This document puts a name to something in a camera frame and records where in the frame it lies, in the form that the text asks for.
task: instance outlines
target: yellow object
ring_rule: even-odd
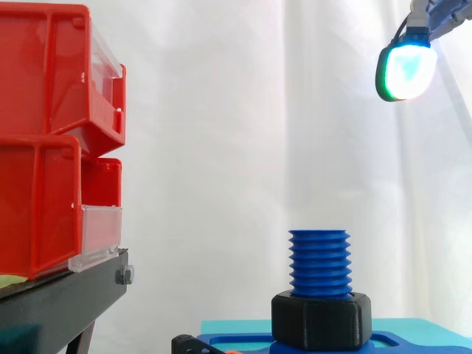
[[[0,275],[0,289],[12,284],[26,282],[28,278],[17,277],[16,275]]]

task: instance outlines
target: metal screw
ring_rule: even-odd
[[[123,285],[133,284],[134,267],[132,265],[124,265],[121,268],[121,283]]]

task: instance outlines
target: black metal bracket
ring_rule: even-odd
[[[93,322],[126,293],[128,250],[81,273],[64,271],[0,290],[0,353],[87,353]]]
[[[181,334],[172,340],[172,354],[225,354],[225,352],[188,334]]]

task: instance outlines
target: black clamp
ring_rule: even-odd
[[[172,340],[172,354],[225,354],[225,352],[188,334],[181,334]]]

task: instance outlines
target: light blue platform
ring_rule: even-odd
[[[472,340],[446,330],[424,319],[374,319],[372,328],[386,331],[417,345],[424,346],[458,346],[472,349]],[[212,333],[270,333],[271,321],[203,321],[201,334]],[[258,350],[270,343],[223,343],[216,346],[226,350]]]

